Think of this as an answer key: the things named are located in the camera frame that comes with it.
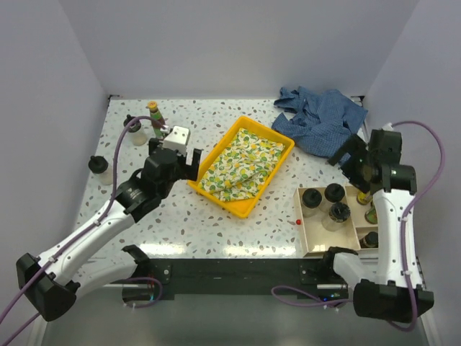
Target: blue cloth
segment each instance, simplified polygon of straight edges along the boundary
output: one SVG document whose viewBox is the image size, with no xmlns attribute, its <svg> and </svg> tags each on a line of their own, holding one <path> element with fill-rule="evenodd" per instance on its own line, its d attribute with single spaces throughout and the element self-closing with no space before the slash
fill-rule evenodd
<svg viewBox="0 0 461 346">
<path fill-rule="evenodd" d="M 368 113 L 338 90 L 319 95 L 302 86 L 292 92 L 281 88 L 274 106 L 296 115 L 288 120 L 281 113 L 272 129 L 290 137 L 305 152 L 328 158 L 357 133 Z"/>
</svg>

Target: patterned fabric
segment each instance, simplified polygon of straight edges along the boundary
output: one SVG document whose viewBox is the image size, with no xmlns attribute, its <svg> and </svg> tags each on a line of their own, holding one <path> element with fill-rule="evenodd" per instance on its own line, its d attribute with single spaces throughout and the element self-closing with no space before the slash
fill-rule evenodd
<svg viewBox="0 0 461 346">
<path fill-rule="evenodd" d="M 199 187 L 219 200 L 253 198 L 282 157 L 285 146 L 241 128 L 207 170 Z"/>
<path fill-rule="evenodd" d="M 288 120 L 281 113 L 273 130 L 293 139 L 306 153 L 328 158 L 358 132 L 368 113 L 338 90 L 319 95 L 301 86 L 292 92 L 281 88 L 274 106 L 296 115 Z M 348 158 L 345 155 L 340 162 Z"/>
</svg>

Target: white enclosure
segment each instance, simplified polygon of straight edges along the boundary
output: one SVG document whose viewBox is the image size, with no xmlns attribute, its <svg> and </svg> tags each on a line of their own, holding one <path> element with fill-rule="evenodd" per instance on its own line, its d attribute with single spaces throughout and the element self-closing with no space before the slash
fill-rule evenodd
<svg viewBox="0 0 461 346">
<path fill-rule="evenodd" d="M 446 171 L 414 222 L 436 296 L 432 342 L 454 345 L 460 14 L 458 0 L 0 1 L 0 309 L 17 292 L 17 258 L 73 230 L 107 95 L 273 98 L 303 85 L 365 95 L 373 128 L 414 119 L 442 137 Z M 437 168 L 436 144 L 401 130 L 421 190 Z M 33 311 L 20 301 L 0 342 Z"/>
</svg>

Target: terrazzo tabletop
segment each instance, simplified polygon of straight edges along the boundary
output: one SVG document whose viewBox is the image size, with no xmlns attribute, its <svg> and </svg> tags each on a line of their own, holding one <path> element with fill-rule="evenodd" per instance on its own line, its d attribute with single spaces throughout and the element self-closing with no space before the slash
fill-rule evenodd
<svg viewBox="0 0 461 346">
<path fill-rule="evenodd" d="M 127 114 L 148 115 L 148 100 L 112 99 L 107 111 L 97 155 L 112 161 L 115 144 Z M 164 99 L 157 100 L 166 124 L 191 130 L 189 151 L 203 149 L 202 161 L 242 115 L 270 127 L 281 113 L 273 99 Z M 143 127 L 154 136 L 150 123 Z M 148 146 L 134 146 L 125 138 L 119 156 L 118 182 L 127 180 L 148 157 Z M 338 167 L 295 147 L 264 191 L 247 219 L 239 219 L 207 198 L 186 181 L 175 183 L 159 208 L 106 244 L 94 259 L 115 258 L 125 245 L 138 245 L 149 257 L 234 258 L 302 257 L 293 194 L 297 187 L 345 184 Z M 112 186 L 88 180 L 77 224 L 94 215 L 109 199 Z"/>
</svg>

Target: jar lid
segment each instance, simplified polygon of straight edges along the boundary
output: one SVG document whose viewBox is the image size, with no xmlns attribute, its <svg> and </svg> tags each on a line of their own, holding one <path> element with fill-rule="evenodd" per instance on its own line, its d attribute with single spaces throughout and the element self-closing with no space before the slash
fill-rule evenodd
<svg viewBox="0 0 461 346">
<path fill-rule="evenodd" d="M 342 200 L 345 194 L 346 192 L 340 184 L 333 183 L 327 186 L 325 189 L 325 198 L 332 203 L 336 203 Z"/>
<path fill-rule="evenodd" d="M 322 201 L 322 194 L 317 189 L 307 189 L 303 193 L 303 205 L 310 209 L 317 208 Z"/>
<path fill-rule="evenodd" d="M 377 232 L 369 232 L 366 236 L 365 236 L 365 242 L 367 243 L 367 245 L 369 247 L 373 247 L 373 246 L 377 246 L 377 243 L 378 243 L 378 235 L 377 235 Z"/>
<path fill-rule="evenodd" d="M 128 123 L 133 120 L 135 117 L 132 117 L 131 115 L 127 114 L 127 118 L 123 122 L 123 126 L 128 125 Z M 133 132 L 138 132 L 141 129 L 141 123 L 140 121 L 135 122 L 128 128 L 128 132 L 133 133 Z"/>
<path fill-rule="evenodd" d="M 351 215 L 349 206 L 344 203 L 337 202 L 331 206 L 330 216 L 334 218 L 336 222 L 345 222 Z"/>
<path fill-rule="evenodd" d="M 104 173 L 109 163 L 103 156 L 92 156 L 88 162 L 88 168 L 95 174 Z"/>
<path fill-rule="evenodd" d="M 157 102 L 155 101 L 150 101 L 148 104 L 147 104 L 147 108 L 149 110 L 155 110 L 157 108 Z"/>
</svg>

